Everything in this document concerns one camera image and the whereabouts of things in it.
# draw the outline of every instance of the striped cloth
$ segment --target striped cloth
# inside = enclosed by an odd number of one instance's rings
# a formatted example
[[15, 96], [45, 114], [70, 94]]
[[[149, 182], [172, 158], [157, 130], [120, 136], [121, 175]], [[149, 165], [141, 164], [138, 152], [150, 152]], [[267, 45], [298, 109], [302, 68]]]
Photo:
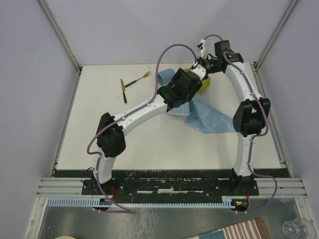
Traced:
[[186, 239], [271, 239], [271, 237], [265, 222], [257, 218]]

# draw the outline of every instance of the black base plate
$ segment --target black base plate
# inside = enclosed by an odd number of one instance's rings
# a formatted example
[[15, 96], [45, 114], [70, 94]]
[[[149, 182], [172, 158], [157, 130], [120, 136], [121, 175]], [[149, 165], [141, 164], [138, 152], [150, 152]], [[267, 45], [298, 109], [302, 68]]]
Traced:
[[[261, 175], [270, 175], [275, 178], [290, 178], [287, 168], [279, 169], [255, 169], [255, 173]], [[88, 178], [92, 175], [92, 170], [55, 170], [53, 177], [55, 178]], [[127, 175], [134, 175], [135, 178], [158, 178], [166, 175], [167, 177], [175, 178], [194, 178], [196, 176], [214, 176], [217, 178], [227, 178], [231, 175], [231, 170], [113, 170], [113, 177], [126, 177]]]
[[[122, 171], [113, 173], [112, 180], [102, 188], [112, 195], [113, 186], [118, 194], [114, 199], [118, 198], [119, 203], [221, 203], [221, 196], [247, 195], [247, 187], [234, 191], [229, 181], [218, 180], [227, 175], [211, 172], [194, 170], [176, 175], [172, 171]], [[259, 195], [256, 181], [249, 192], [251, 196]], [[101, 195], [94, 178], [84, 181], [82, 195]]]

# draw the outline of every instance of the clear glass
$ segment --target clear glass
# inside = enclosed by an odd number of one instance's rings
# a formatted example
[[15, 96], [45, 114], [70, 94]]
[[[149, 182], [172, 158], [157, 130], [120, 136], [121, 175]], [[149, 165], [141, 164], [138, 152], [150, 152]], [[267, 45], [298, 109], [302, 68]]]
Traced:
[[316, 231], [312, 222], [304, 218], [296, 218], [283, 224], [284, 234], [290, 239], [315, 239]]

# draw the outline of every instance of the aluminum frame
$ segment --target aluminum frame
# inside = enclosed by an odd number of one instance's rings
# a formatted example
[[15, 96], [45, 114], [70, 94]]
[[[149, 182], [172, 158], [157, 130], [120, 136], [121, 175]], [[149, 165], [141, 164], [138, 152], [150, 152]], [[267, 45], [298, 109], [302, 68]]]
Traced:
[[70, 119], [72, 106], [73, 106], [73, 103], [74, 103], [76, 91], [78, 89], [81, 73], [82, 73], [82, 71], [77, 73], [76, 83], [75, 83], [74, 91], [72, 93], [72, 98], [71, 98], [71, 102], [70, 102], [70, 105], [69, 105], [68, 113], [66, 115], [66, 119], [65, 119], [65, 122], [64, 122], [62, 136], [61, 136], [61, 139], [59, 141], [59, 145], [58, 145], [57, 151], [55, 152], [54, 161], [53, 161], [53, 163], [52, 163], [52, 165], [50, 167], [50, 174], [49, 174], [50, 177], [53, 176], [54, 170], [55, 170], [55, 168], [57, 166], [57, 162], [58, 162], [58, 159], [59, 159], [59, 156], [60, 156], [60, 153], [61, 153], [61, 148], [62, 148], [63, 140], [64, 140], [64, 137], [65, 137], [65, 133], [66, 133], [66, 130], [67, 130], [68, 122], [69, 122], [69, 119]]
[[56, 34], [58, 40], [61, 43], [61, 46], [65, 50], [66, 54], [68, 55], [69, 59], [71, 60], [74, 68], [80, 72], [81, 71], [81, 66], [77, 62], [76, 56], [74, 52], [71, 49], [71, 46], [69, 45], [67, 39], [65, 38], [61, 28], [57, 24], [52, 11], [50, 10], [49, 4], [46, 2], [46, 0], [36, 0], [37, 3], [39, 4], [41, 10], [43, 11], [44, 15], [46, 16], [48, 22], [53, 28], [54, 33]]
[[[40, 182], [39, 189], [37, 191], [36, 200], [34, 208], [32, 210], [32, 215], [28, 222], [27, 232], [25, 234], [25, 239], [36, 239], [39, 235], [44, 212], [48, 201], [52, 198], [57, 199], [74, 199], [74, 203], [77, 201], [83, 201], [85, 199], [100, 199], [103, 198], [100, 195], [90, 196], [81, 195], [83, 183], [81, 180], [88, 178], [42, 178]], [[259, 196], [251, 196], [251, 198], [270, 198], [274, 191], [274, 183], [272, 179], [269, 178], [257, 178], [257, 185], [259, 188]], [[316, 219], [311, 210], [307, 193], [304, 188], [304, 184], [301, 178], [277, 178], [278, 181], [278, 192], [276, 198], [293, 198], [296, 201], [296, 205], [300, 214], [300, 217], [306, 218], [313, 222], [317, 234], [319, 233], [318, 225]], [[229, 199], [240, 199], [238, 196], [222, 197], [223, 201]], [[131, 207], [169, 207], [169, 208], [211, 208], [214, 205], [204, 205], [204, 204], [192, 204], [192, 205], [130, 205]]]
[[272, 32], [270, 38], [268, 39], [266, 46], [264, 47], [259, 60], [255, 63], [255, 67], [258, 70], [261, 69], [263, 64], [265, 63], [265, 60], [267, 56], [269, 55], [272, 47], [274, 46], [275, 42], [278, 39], [279, 34], [282, 32], [284, 26], [288, 22], [290, 16], [292, 15], [294, 9], [296, 8], [298, 2], [300, 0], [290, 0], [288, 4], [286, 5], [283, 14], [281, 15], [274, 31]]

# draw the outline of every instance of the white wall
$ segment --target white wall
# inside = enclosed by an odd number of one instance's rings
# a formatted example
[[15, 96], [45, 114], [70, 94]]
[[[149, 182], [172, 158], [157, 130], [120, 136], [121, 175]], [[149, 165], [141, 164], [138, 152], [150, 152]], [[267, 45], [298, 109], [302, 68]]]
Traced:
[[0, 234], [23, 238], [53, 163], [76, 72], [35, 0], [0, 7]]
[[[78, 62], [95, 65], [155, 63], [167, 46], [185, 43], [195, 49], [212, 33], [229, 39], [246, 61], [257, 61], [288, 0], [47, 2]], [[190, 62], [192, 57], [175, 49], [163, 61]]]
[[319, 1], [297, 5], [262, 68], [293, 171], [319, 220]]

